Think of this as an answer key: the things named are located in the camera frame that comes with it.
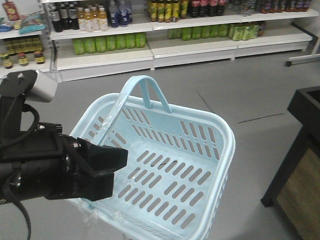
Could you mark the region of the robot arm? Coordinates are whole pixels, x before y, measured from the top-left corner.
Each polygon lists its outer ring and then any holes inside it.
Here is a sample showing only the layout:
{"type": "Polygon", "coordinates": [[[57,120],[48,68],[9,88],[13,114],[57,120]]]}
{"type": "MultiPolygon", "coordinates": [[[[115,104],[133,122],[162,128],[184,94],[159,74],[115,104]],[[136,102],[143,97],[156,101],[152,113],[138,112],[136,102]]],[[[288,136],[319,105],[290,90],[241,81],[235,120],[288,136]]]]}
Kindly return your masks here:
{"type": "Polygon", "coordinates": [[[41,122],[27,101],[52,101],[58,83],[40,70],[8,73],[0,84],[0,202],[12,203],[31,220],[22,202],[111,197],[114,173],[127,165],[128,151],[98,146],[41,122]]]}

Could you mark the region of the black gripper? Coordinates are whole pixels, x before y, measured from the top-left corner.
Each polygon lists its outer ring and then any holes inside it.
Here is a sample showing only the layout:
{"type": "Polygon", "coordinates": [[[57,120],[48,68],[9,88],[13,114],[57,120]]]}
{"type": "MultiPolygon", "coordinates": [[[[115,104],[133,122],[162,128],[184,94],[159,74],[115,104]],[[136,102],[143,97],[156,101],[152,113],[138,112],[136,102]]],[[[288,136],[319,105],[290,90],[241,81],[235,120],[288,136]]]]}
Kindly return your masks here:
{"type": "Polygon", "coordinates": [[[99,146],[82,138],[63,135],[63,150],[69,157],[64,163],[58,185],[48,200],[83,198],[92,202],[113,195],[114,172],[127,166],[129,151],[99,146]]]}

